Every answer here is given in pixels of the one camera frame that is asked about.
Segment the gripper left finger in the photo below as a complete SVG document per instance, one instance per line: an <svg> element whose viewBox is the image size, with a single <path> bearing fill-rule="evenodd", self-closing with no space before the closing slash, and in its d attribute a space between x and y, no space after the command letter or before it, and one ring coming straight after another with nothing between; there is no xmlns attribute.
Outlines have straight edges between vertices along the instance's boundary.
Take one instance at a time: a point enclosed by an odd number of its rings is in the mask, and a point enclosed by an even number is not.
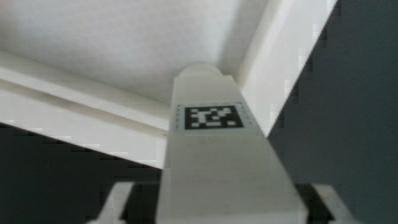
<svg viewBox="0 0 398 224"><path fill-rule="evenodd" d="M117 182L97 216L85 224L154 224L158 184Z"/></svg>

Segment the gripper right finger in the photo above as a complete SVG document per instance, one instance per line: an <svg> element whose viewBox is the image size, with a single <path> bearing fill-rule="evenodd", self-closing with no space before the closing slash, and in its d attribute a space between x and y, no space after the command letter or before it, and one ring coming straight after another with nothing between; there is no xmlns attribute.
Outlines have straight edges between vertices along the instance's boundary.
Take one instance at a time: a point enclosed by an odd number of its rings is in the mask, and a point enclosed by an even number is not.
<svg viewBox="0 0 398 224"><path fill-rule="evenodd" d="M330 185L296 184L295 188L307 209L305 224L362 224Z"/></svg>

